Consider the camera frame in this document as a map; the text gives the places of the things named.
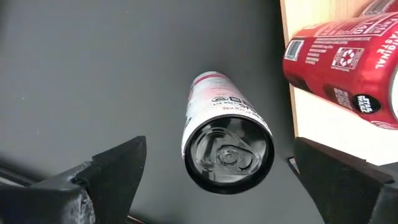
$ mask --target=can lid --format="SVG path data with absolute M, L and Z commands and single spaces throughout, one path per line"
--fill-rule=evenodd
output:
M 392 114 L 398 120 L 398 66 L 396 67 L 394 73 L 391 77 L 391 87 L 390 87 L 390 104 Z
M 258 160 L 253 151 L 237 147 L 244 144 L 233 141 L 227 129 L 221 128 L 221 123 L 235 121 L 243 122 L 245 130 L 249 131 L 246 135 L 250 133 L 259 137 L 253 143 L 265 142 L 262 159 Z M 246 135 L 244 138 L 248 141 L 250 136 Z M 236 115 L 218 117 L 203 124 L 190 137 L 187 146 L 184 161 L 188 174 L 201 188 L 216 194 L 237 194 L 255 187 L 264 180 L 274 161 L 272 136 L 255 121 Z

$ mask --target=black surface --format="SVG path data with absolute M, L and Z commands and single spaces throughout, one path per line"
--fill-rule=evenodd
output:
M 387 169 L 394 170 L 394 171 L 398 172 L 398 162 L 395 162 L 392 164 L 386 164 L 386 165 L 383 165 L 382 167 L 385 167 Z
M 325 223 L 398 223 L 397 173 L 305 138 L 294 149 L 299 179 Z
M 124 223 L 145 161 L 140 136 L 29 187 L 0 186 L 0 223 Z
M 134 216 L 172 224 L 322 222 L 286 164 L 294 129 L 279 0 L 3 3 L 2 161 L 45 179 L 144 134 L 149 150 Z M 229 197 L 199 188 L 181 157 L 189 89 L 209 70 L 230 77 L 275 140 L 266 179 Z
M 91 165 L 72 179 L 90 195 L 96 223 L 126 220 L 144 171 L 146 152 L 145 137 L 136 137 L 94 156 Z
M 254 125 L 257 128 L 258 132 L 263 133 L 264 139 L 267 144 L 267 148 L 262 158 L 261 166 L 258 169 L 258 171 L 256 171 L 254 174 L 249 175 L 243 180 L 234 183 L 228 183 L 228 184 L 216 183 L 209 180 L 208 178 L 204 178 L 202 174 L 199 173 L 193 161 L 190 145 L 192 144 L 192 141 L 194 141 L 194 139 L 200 137 L 201 131 L 199 130 L 201 130 L 203 127 L 209 125 L 216 119 L 221 123 L 224 122 L 225 123 L 224 127 L 227 127 L 231 118 L 243 119 L 247 121 L 247 123 L 243 124 Z M 209 121 L 207 121 L 206 123 L 203 123 L 201 126 L 197 127 L 196 130 L 194 130 L 194 134 L 188 139 L 187 145 L 188 148 L 185 152 L 184 161 L 185 161 L 185 168 L 187 169 L 188 174 L 190 175 L 192 180 L 195 181 L 195 183 L 198 184 L 201 188 L 216 194 L 225 194 L 225 195 L 238 194 L 259 185 L 266 178 L 269 171 L 271 170 L 275 158 L 275 147 L 272 136 L 264 128 L 262 128 L 260 124 L 257 124 L 257 121 L 238 115 L 234 116 L 223 115 L 219 117 L 214 117 Z
M 0 178 L 4 178 L 21 186 L 29 186 L 40 181 L 35 177 L 31 177 L 30 175 L 18 172 L 9 166 L 1 164 L 0 164 Z

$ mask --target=wooden panel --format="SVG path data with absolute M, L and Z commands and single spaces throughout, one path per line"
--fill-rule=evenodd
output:
M 302 27 L 359 15 L 372 0 L 280 0 L 285 44 Z

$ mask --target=star wars logo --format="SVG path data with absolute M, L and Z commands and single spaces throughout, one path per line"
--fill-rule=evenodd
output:
M 366 96 L 358 96 L 358 106 L 362 113 L 372 113 L 372 105 L 369 98 Z

